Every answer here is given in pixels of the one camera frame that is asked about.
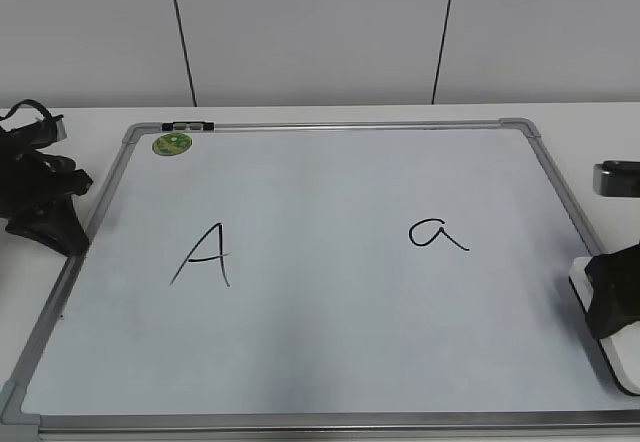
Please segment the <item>green magnet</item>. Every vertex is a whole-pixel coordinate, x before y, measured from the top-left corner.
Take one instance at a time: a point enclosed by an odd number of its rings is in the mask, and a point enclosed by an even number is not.
[[[165,134],[158,137],[151,148],[158,155],[180,155],[191,147],[191,137],[187,134]]]

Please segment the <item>black cable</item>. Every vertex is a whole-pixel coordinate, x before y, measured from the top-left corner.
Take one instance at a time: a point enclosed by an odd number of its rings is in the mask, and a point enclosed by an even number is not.
[[[11,107],[9,109],[9,112],[7,112],[5,115],[0,115],[0,121],[2,120],[7,120],[10,117],[13,117],[13,115],[18,111],[18,109],[20,107],[22,107],[23,105],[28,105],[33,109],[36,109],[38,112],[40,112],[40,114],[42,115],[42,117],[44,117],[45,120],[51,120],[51,119],[61,119],[62,116],[61,115],[57,115],[57,116],[53,116],[51,115],[51,112],[49,112],[49,110],[47,110],[47,108],[42,105],[40,102],[38,102],[37,100],[33,100],[33,99],[24,99],[20,102],[18,102],[16,105],[14,105],[13,107]]]
[[[438,53],[438,65],[436,66],[436,78],[433,82],[433,94],[431,96],[431,105],[436,103],[436,91],[438,90],[438,82],[440,79],[440,65],[442,64],[442,53],[444,52],[444,40],[447,37],[447,27],[449,26],[450,11],[451,11],[451,0],[447,0],[447,10],[444,14],[444,26],[442,27],[442,39],[440,40],[440,52]]]
[[[178,0],[173,0],[173,9],[176,12],[176,20],[178,21],[178,32],[180,33],[180,43],[182,44],[182,55],[184,57],[184,63],[187,67],[187,79],[189,80],[189,89],[191,90],[191,102],[194,107],[198,106],[196,101],[196,90],[193,87],[193,77],[191,76],[191,65],[189,64],[189,55],[187,54],[187,43],[184,40],[184,30],[182,28],[182,17],[180,17],[180,7],[178,6]]]

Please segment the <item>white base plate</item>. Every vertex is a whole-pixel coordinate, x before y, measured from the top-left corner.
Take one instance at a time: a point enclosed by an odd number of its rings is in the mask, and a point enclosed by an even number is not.
[[[569,277],[585,311],[593,297],[593,287],[584,272],[591,257],[579,257],[571,266]],[[631,324],[600,341],[620,385],[640,395],[640,324]]]

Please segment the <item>white wall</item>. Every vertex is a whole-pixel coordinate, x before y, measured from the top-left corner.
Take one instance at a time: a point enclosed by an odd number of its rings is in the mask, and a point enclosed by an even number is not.
[[[199,105],[430,103],[447,0],[178,0]]]
[[[453,0],[437,103],[640,100],[640,0]]]
[[[178,0],[199,105],[429,103],[447,0]],[[640,100],[640,0],[452,0],[436,103]],[[0,0],[0,106],[191,105],[173,0]]]
[[[0,0],[0,106],[190,105],[172,0]]]

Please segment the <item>white table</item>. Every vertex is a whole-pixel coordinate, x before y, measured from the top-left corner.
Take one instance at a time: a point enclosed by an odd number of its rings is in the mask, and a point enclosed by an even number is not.
[[[640,158],[640,121],[636,120],[640,103],[111,108],[53,112],[65,115],[69,137],[51,147],[51,152],[74,158],[95,181],[87,195],[76,199],[81,220],[86,218],[126,128],[137,122],[383,122],[525,117],[542,133],[543,142],[605,247],[609,251],[619,250],[636,243],[640,237],[640,201],[599,197],[591,188],[593,164],[605,159]],[[32,113],[25,110],[11,120],[11,125],[31,121]],[[4,381],[10,376],[64,259],[4,232],[0,232],[0,244],[0,380]],[[631,441],[635,437],[599,440]]]

